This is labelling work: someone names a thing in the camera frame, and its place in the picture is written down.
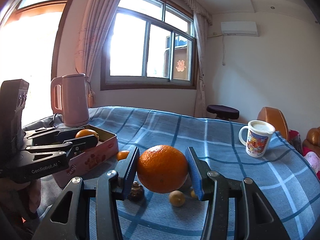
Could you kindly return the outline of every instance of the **pink electric kettle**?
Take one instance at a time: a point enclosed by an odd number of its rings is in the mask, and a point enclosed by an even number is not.
[[[68,127],[85,125],[89,121],[85,74],[65,75],[51,81],[51,108],[54,114],[62,114],[63,123]],[[60,96],[55,92],[60,86]]]

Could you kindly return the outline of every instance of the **curtain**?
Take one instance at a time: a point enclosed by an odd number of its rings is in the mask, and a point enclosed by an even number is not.
[[[94,64],[100,55],[109,27],[120,0],[88,0],[78,47],[75,54],[76,70],[88,76],[88,104],[94,105],[90,81]]]
[[[199,58],[199,80],[197,82],[196,91],[196,102],[195,102],[195,112],[194,117],[201,118],[206,117],[206,104],[204,95],[204,56],[205,56],[205,46],[208,37],[209,25],[207,19],[202,15],[195,13],[193,15],[193,21],[196,30],[196,39],[198,47],[198,58]]]
[[[212,25],[212,15],[196,0],[184,0],[187,5],[191,8],[194,15],[194,24],[196,30],[196,39],[198,47],[199,57],[199,80],[197,82],[196,91],[196,102],[194,117],[201,118],[206,117],[206,104],[204,94],[204,55],[205,46],[208,37],[209,24]]]

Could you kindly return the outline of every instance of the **white wall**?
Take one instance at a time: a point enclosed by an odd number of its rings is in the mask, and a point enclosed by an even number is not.
[[[320,27],[274,13],[213,16],[210,33],[220,22],[255,21],[259,37],[222,37],[207,43],[206,102],[240,111],[239,121],[256,119],[263,106],[279,108],[288,127],[304,139],[320,126]]]
[[[73,0],[71,4],[62,32],[57,76],[76,73],[74,54],[87,1]],[[173,1],[190,10],[183,0]],[[94,68],[91,84],[96,93],[96,107],[131,106],[193,115],[196,98],[195,90],[126,89],[100,91],[100,62],[97,62]]]

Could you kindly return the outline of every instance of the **brown leather sofa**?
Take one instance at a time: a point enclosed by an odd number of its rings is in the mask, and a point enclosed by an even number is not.
[[[265,106],[259,112],[257,120],[272,124],[276,131],[279,131],[284,139],[287,141],[289,140],[289,129],[287,122],[279,109]]]
[[[320,158],[320,127],[310,129],[302,145],[315,152]]]

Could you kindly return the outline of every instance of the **tangerine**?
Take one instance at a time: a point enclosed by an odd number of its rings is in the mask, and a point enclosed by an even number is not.
[[[186,198],[181,191],[175,190],[170,193],[169,201],[172,206],[181,207],[185,203]]]
[[[126,159],[129,155],[129,152],[130,151],[120,151],[117,153],[117,160],[120,161],[120,160],[123,160],[123,159]]]
[[[188,175],[188,161],[182,152],[169,145],[157,145],[139,158],[137,174],[149,190],[169,193],[180,188]]]
[[[91,130],[91,129],[83,129],[83,130],[80,130],[79,132],[77,132],[75,138],[79,138],[79,137],[83,137],[83,136],[87,136],[87,135],[94,135],[95,137],[98,138],[98,141],[99,141],[99,135],[96,131],[94,130]]]

